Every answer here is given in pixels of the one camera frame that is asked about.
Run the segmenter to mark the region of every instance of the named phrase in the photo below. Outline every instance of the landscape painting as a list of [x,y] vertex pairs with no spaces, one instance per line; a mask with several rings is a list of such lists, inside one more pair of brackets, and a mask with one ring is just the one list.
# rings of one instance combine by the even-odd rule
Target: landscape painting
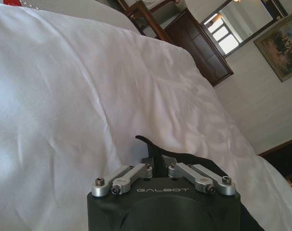
[[292,77],[292,14],[254,42],[282,82]]

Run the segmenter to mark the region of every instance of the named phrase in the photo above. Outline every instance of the white bedsheet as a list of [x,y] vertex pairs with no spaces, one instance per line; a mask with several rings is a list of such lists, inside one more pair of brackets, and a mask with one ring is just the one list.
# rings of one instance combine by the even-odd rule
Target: white bedsheet
[[209,158],[266,231],[292,190],[183,49],[96,21],[0,6],[0,230],[86,231],[92,181],[146,146]]

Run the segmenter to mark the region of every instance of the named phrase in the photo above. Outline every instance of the window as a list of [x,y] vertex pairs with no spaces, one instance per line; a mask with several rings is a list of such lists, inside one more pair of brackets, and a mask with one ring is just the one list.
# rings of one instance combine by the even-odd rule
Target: window
[[220,13],[216,13],[207,22],[204,23],[214,39],[219,43],[225,54],[239,46],[236,37],[224,22]]

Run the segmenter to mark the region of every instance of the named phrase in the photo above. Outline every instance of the metal linkage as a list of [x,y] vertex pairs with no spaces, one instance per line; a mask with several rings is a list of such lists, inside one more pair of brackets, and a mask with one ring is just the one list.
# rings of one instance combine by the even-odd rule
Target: metal linkage
[[222,195],[231,196],[236,192],[235,183],[228,176],[220,177],[202,165],[193,165],[192,169],[199,174],[213,180],[215,189]]
[[197,191],[202,193],[213,194],[215,192],[213,181],[210,178],[200,175],[191,166],[187,166],[184,163],[172,163],[169,166],[169,177],[184,177],[194,184]]
[[111,192],[114,195],[121,195],[130,191],[131,185],[138,178],[151,178],[152,177],[152,167],[149,164],[138,164],[131,169],[124,176],[113,180],[113,187]]
[[131,168],[129,166],[121,166],[112,174],[106,177],[97,178],[95,182],[92,184],[92,195],[95,197],[105,196],[111,189],[113,180],[117,177],[123,176],[130,170]]

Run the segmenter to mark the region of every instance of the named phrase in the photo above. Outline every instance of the wooden dresser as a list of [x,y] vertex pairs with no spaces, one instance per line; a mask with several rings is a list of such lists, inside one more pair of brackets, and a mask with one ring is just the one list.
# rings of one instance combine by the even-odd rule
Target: wooden dresser
[[188,8],[164,31],[174,45],[186,49],[192,55],[201,74],[213,86],[233,74],[224,57]]

